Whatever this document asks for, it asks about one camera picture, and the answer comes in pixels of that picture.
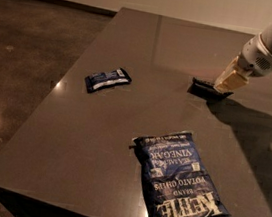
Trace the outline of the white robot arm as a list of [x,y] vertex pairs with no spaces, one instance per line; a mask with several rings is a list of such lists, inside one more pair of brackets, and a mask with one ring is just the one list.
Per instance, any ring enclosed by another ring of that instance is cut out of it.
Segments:
[[272,72],[272,24],[245,43],[240,53],[216,78],[214,89],[232,92],[249,83],[251,77],[264,77]]

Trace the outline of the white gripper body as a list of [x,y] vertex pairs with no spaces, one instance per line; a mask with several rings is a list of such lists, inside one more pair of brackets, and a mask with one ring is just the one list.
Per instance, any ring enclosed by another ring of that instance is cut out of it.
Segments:
[[246,77],[264,77],[272,72],[272,53],[264,45],[261,34],[245,43],[236,66],[236,71]]

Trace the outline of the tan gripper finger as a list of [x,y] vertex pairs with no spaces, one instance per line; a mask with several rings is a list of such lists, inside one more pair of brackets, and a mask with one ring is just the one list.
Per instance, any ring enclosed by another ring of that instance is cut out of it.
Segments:
[[214,82],[214,89],[219,93],[233,92],[237,88],[245,86],[251,71],[247,71],[238,64],[239,57],[233,59],[221,75]]

